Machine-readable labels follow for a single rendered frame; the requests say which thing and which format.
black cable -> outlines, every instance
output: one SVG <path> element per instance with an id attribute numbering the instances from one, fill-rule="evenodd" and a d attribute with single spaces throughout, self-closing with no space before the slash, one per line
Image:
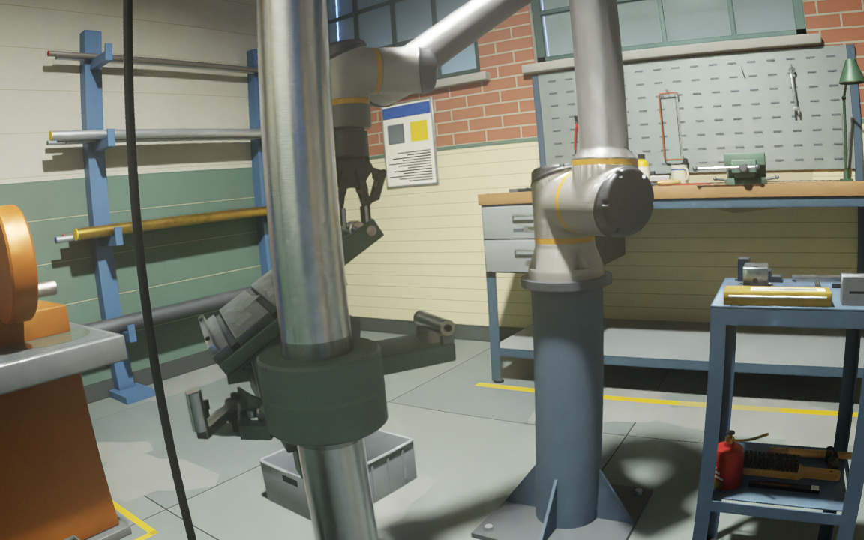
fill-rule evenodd
<path id="1" fill-rule="evenodd" d="M 135 73 L 133 55 L 133 0 L 123 0 L 123 41 L 124 41 L 124 78 L 126 79 L 126 138 L 129 157 L 129 199 L 133 215 L 133 240 L 135 242 L 135 271 L 138 274 L 138 295 L 142 302 L 142 318 L 145 321 L 145 338 L 148 348 L 148 362 L 151 363 L 151 378 L 155 386 L 155 403 L 158 404 L 158 419 L 162 423 L 162 437 L 165 438 L 165 451 L 169 455 L 172 481 L 175 482 L 175 495 L 178 508 L 185 523 L 185 536 L 195 540 L 195 527 L 189 512 L 188 498 L 185 496 L 185 483 L 179 469 L 179 455 L 176 454 L 176 441 L 172 437 L 172 423 L 169 421 L 169 406 L 165 403 L 165 387 L 162 384 L 162 367 L 158 363 L 158 345 L 155 342 L 155 325 L 152 321 L 152 299 L 149 297 L 149 273 L 145 265 L 145 239 L 142 236 L 142 203 L 138 192 L 138 156 L 135 148 Z"/>

green lamp shade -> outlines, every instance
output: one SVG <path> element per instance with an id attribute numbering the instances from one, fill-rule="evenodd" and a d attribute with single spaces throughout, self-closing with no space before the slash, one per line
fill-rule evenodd
<path id="1" fill-rule="evenodd" d="M 842 76 L 839 77 L 840 85 L 860 85 L 864 83 L 864 75 L 861 69 L 858 68 L 858 62 L 849 58 L 846 64 L 842 66 Z"/>

tile floor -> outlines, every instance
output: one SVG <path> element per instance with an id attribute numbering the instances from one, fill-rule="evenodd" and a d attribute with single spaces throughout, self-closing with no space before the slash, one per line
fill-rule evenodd
<path id="1" fill-rule="evenodd" d="M 366 332 L 367 338 L 387 334 Z M 477 387 L 489 383 L 489 346 L 457 342 L 457 359 L 386 377 L 384 430 L 415 440 L 418 478 L 375 505 L 386 540 L 467 540 L 535 462 L 533 394 Z M 532 385 L 531 360 L 507 359 L 509 386 Z M 166 382 L 175 444 L 199 539 L 313 539 L 308 520 L 264 498 L 258 461 L 278 441 L 195 437 L 183 392 L 202 387 L 220 403 L 233 387 L 217 366 Z M 607 367 L 606 394 L 705 401 L 705 373 Z M 797 400 L 803 395 L 807 400 Z M 836 410 L 837 382 L 819 377 L 742 375 L 735 403 L 749 406 Z M 101 400 L 89 406 L 113 499 L 158 534 L 185 538 L 172 489 L 155 403 L 124 406 Z M 667 404 L 604 403 L 604 474 L 613 483 L 654 490 L 631 537 L 689 539 L 695 512 L 705 409 Z M 836 417 L 737 410 L 739 435 L 769 431 L 765 442 L 825 446 Z M 817 526 L 723 515 L 719 538 L 812 538 Z M 130 539 L 146 536 L 138 526 Z M 855 535 L 864 540 L 864 498 Z"/>

pegboard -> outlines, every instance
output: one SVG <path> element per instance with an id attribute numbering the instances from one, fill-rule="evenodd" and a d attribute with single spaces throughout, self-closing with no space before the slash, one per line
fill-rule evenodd
<path id="1" fill-rule="evenodd" d="M 628 149 L 662 160 L 659 93 L 679 92 L 682 156 L 693 167 L 723 164 L 723 155 L 764 152 L 769 171 L 841 169 L 842 86 L 846 46 L 672 58 L 625 65 Z M 793 117 L 789 66 L 795 67 L 802 120 Z M 575 136 L 575 72 L 538 79 L 545 163 L 567 164 Z M 851 99 L 849 114 L 851 117 Z M 679 157 L 675 110 L 662 100 L 669 158 Z"/>

window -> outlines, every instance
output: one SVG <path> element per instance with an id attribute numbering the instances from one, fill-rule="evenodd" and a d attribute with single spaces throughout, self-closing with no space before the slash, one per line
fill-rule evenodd
<path id="1" fill-rule="evenodd" d="M 327 0 L 329 41 L 363 40 L 370 47 L 408 44 L 467 0 Z M 439 66 L 439 76 L 479 71 L 476 44 Z"/>
<path id="2" fill-rule="evenodd" d="M 802 0 L 618 0 L 622 49 L 806 33 Z M 569 0 L 532 0 L 540 59 L 572 57 Z"/>

